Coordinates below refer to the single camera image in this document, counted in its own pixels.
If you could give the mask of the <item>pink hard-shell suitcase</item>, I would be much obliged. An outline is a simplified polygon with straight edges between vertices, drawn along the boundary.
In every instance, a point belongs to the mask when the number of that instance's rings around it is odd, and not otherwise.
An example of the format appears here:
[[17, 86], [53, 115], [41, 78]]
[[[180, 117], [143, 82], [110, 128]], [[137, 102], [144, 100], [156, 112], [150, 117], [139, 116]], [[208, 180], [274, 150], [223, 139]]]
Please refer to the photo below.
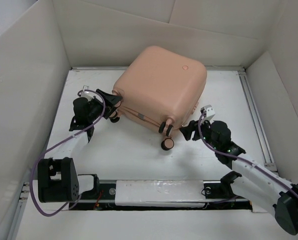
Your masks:
[[163, 136], [161, 148], [174, 147], [173, 133], [194, 113], [206, 85], [199, 61], [159, 46], [147, 47], [119, 77], [112, 93], [121, 96], [110, 120], [122, 115]]

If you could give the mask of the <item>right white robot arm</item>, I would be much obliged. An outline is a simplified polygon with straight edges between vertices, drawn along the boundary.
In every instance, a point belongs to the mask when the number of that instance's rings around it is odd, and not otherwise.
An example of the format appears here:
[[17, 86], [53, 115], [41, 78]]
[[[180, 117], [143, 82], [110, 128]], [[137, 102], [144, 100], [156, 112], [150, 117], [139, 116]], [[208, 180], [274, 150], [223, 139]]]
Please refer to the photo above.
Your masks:
[[272, 173], [247, 155], [231, 139], [223, 121], [190, 121], [180, 128], [185, 140], [202, 140], [216, 158], [231, 169], [221, 178], [220, 191], [226, 197], [244, 197], [269, 212], [291, 235], [298, 234], [298, 183]]

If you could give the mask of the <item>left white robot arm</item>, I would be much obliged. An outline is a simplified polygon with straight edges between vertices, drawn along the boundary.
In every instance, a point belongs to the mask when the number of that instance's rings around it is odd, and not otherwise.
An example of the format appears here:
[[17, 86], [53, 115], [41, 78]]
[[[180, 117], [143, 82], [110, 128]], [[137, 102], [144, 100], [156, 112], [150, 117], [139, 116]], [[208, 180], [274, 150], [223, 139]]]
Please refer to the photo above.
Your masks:
[[99, 89], [90, 95], [90, 90], [78, 92], [73, 101], [74, 116], [70, 122], [71, 135], [55, 147], [54, 154], [41, 159], [37, 164], [38, 198], [43, 203], [72, 202], [83, 194], [95, 198], [100, 194], [96, 174], [78, 175], [74, 160], [90, 142], [94, 126], [102, 118], [114, 118], [122, 97]]

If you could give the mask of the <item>white foam cover block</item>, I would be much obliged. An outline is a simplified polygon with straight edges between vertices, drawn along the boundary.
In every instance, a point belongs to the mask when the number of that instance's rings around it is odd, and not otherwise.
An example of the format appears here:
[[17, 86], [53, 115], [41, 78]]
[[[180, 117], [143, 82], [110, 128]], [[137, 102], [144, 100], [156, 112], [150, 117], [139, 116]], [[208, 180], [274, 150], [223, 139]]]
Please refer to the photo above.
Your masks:
[[206, 202], [202, 180], [118, 180], [114, 203], [132, 207], [196, 207]]

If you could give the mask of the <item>aluminium frame rail right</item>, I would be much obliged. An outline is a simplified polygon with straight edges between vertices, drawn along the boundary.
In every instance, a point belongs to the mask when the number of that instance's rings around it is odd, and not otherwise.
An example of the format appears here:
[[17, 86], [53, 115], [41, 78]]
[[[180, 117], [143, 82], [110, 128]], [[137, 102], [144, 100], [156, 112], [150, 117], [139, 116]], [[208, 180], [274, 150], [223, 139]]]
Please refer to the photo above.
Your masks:
[[246, 97], [246, 102], [251, 113], [251, 118], [256, 129], [257, 137], [262, 149], [262, 153], [265, 159], [265, 163], [275, 165], [274, 157], [271, 153], [269, 142], [258, 112], [255, 99], [253, 97], [251, 87], [247, 78], [247, 73], [244, 67], [241, 67], [238, 71], [240, 82]]

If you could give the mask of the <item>aluminium frame rail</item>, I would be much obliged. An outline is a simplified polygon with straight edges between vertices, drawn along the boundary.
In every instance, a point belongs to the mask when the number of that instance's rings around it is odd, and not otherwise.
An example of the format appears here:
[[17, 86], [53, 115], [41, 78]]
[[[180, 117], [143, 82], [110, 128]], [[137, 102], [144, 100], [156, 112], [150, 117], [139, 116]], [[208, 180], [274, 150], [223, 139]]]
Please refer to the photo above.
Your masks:
[[238, 71], [240, 82], [246, 97], [246, 102], [251, 113], [251, 118], [256, 129], [257, 137], [262, 149], [262, 153], [265, 159], [265, 163], [275, 165], [274, 157], [271, 153], [269, 142], [258, 112], [255, 99], [253, 97], [251, 87], [247, 78], [247, 73], [244, 67], [241, 67]]
[[9, 233], [7, 236], [7, 240], [15, 240], [17, 233], [18, 233], [18, 229], [21, 223], [21, 219], [25, 210], [25, 206], [26, 206], [26, 202], [28, 200], [29, 197], [29, 182], [24, 182], [21, 188], [21, 192], [19, 194], [19, 198], [18, 198], [18, 202], [17, 202], [17, 206], [15, 209], [15, 213], [12, 219], [12, 223], [9, 229]]

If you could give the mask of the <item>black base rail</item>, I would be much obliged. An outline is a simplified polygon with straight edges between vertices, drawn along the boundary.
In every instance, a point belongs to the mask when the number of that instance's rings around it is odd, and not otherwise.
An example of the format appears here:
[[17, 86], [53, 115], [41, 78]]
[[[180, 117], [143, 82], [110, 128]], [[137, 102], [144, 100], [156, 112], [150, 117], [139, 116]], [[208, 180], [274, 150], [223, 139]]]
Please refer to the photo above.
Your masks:
[[101, 180], [70, 210], [252, 210], [251, 202], [221, 189], [218, 180]]

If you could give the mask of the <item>aluminium frame rail left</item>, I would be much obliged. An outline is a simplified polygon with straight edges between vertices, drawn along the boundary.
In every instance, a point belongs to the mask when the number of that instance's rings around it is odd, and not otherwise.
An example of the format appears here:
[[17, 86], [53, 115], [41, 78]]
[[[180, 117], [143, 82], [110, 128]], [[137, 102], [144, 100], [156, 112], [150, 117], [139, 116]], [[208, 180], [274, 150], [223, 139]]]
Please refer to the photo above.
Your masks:
[[18, 198], [18, 202], [17, 202], [17, 206], [15, 209], [15, 213], [12, 219], [12, 223], [9, 229], [9, 233], [7, 236], [7, 240], [15, 240], [17, 233], [18, 233], [18, 229], [21, 223], [21, 219], [25, 210], [25, 206], [26, 206], [26, 202], [28, 200], [29, 197], [29, 182], [24, 182], [21, 188], [21, 192], [19, 194], [19, 198]]

